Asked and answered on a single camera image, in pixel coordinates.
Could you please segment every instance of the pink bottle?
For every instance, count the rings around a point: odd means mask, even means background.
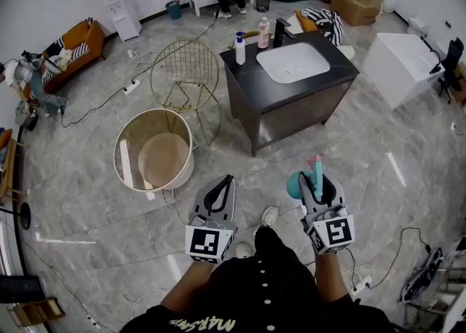
[[[267,48],[269,46],[269,31],[270,22],[267,17],[262,17],[262,21],[259,23],[259,48]]]

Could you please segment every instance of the white soap bottle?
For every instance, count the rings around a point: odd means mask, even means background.
[[[246,43],[245,40],[241,37],[244,33],[236,33],[237,38],[234,43],[234,49],[236,50],[236,63],[242,65],[246,62]]]
[[[259,23],[259,48],[267,48],[269,46],[269,32],[270,22],[267,17],[262,17],[262,21]]]

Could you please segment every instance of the white bathtub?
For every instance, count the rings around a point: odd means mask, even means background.
[[[438,73],[429,74],[437,63],[437,55],[418,36],[380,33],[364,60],[363,70],[394,109],[438,80],[445,71],[443,66]]]

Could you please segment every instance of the black chair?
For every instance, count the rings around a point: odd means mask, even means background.
[[[443,74],[443,78],[438,80],[441,84],[438,97],[441,97],[442,92],[445,91],[449,98],[449,103],[451,103],[451,96],[448,92],[448,88],[452,87],[456,91],[461,91],[462,89],[461,84],[459,83],[459,78],[456,77],[454,71],[458,66],[458,62],[463,54],[463,50],[465,50],[465,46],[459,38],[456,38],[456,40],[451,40],[449,53],[445,60],[442,61],[442,65],[445,68],[445,73]]]

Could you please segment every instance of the gold wire chair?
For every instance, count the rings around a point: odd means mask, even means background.
[[[221,107],[214,91],[219,77],[218,61],[210,48],[197,40],[184,39],[167,46],[151,67],[151,90],[160,104],[177,113],[195,111],[205,141],[210,145],[221,126]],[[211,142],[202,124],[199,109],[210,98],[220,111],[218,127]]]

